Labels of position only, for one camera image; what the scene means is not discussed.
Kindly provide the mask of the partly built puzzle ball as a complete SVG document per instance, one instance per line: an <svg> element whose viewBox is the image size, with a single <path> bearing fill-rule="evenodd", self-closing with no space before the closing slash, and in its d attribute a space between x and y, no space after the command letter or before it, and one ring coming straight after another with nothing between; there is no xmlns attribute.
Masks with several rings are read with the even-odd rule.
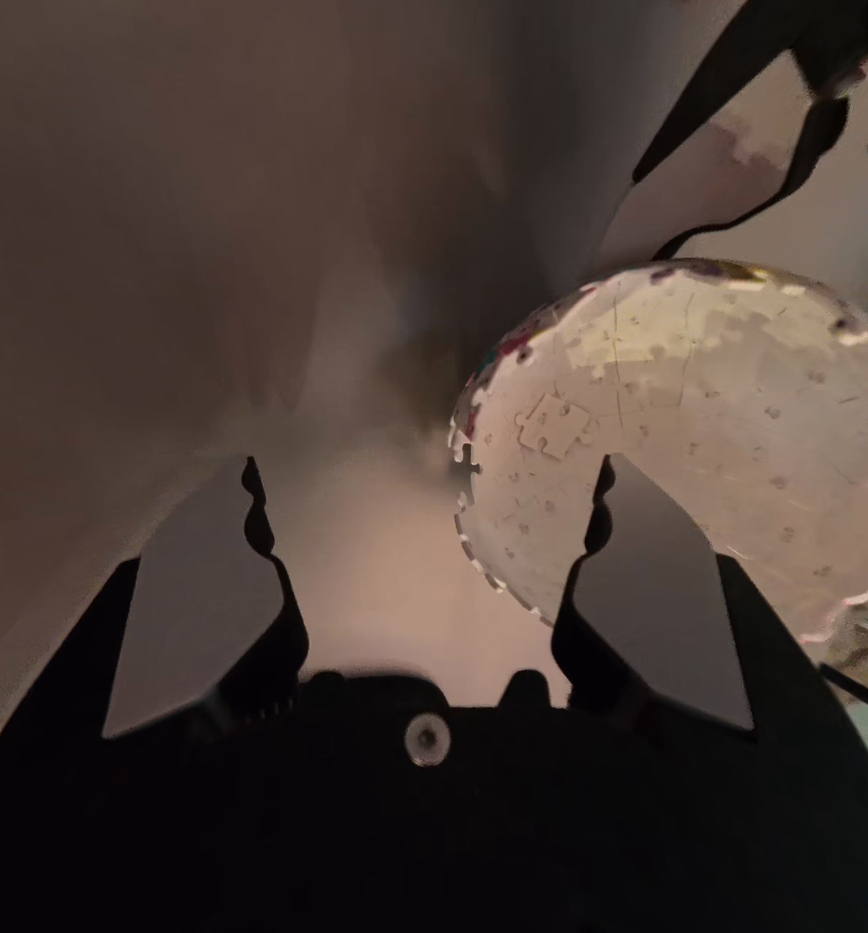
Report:
<svg viewBox="0 0 868 933"><path fill-rule="evenodd" d="M520 446L544 393L593 416L563 462ZM605 455L622 453L744 567L804 645L868 602L868 314L795 274L718 260L635 266L504 335L451 416L477 470L458 535L550 622Z"/></svg>

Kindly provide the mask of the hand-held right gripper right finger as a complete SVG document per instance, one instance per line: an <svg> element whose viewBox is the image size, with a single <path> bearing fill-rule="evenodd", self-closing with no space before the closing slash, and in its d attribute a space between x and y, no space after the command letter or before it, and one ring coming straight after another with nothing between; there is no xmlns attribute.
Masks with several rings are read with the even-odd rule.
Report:
<svg viewBox="0 0 868 933"><path fill-rule="evenodd" d="M684 508L622 453L603 458L551 651L571 709L633 728L669 706L754 729L717 555Z"/></svg>

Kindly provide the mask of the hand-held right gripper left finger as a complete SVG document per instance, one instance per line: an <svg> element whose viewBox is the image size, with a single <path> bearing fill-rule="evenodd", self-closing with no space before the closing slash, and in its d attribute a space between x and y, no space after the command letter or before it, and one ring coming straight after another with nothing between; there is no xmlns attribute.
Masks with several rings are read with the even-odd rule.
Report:
<svg viewBox="0 0 868 933"><path fill-rule="evenodd" d="M230 459L143 548L106 738L200 713L216 730L288 708L309 639L253 457Z"/></svg>

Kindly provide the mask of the white puzzle piece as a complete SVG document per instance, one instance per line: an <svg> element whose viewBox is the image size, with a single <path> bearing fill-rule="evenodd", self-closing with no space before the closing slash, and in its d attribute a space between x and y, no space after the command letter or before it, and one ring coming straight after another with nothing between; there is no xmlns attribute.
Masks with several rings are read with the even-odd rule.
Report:
<svg viewBox="0 0 868 933"><path fill-rule="evenodd" d="M578 405L544 393L528 411L517 413L514 424L520 446L556 462L567 459L577 445L591 443L593 416Z"/></svg>

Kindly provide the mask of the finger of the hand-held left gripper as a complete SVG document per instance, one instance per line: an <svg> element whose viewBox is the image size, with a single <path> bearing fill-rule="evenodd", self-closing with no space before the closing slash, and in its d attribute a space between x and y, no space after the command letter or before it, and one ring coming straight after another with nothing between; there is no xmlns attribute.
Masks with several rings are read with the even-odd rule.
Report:
<svg viewBox="0 0 868 933"><path fill-rule="evenodd" d="M781 54L627 194L608 227L602 263L650 260L694 227L727 224L782 186L813 97ZM739 226L690 238L677 256L746 263L816 263L848 143L842 131L807 182Z"/></svg>

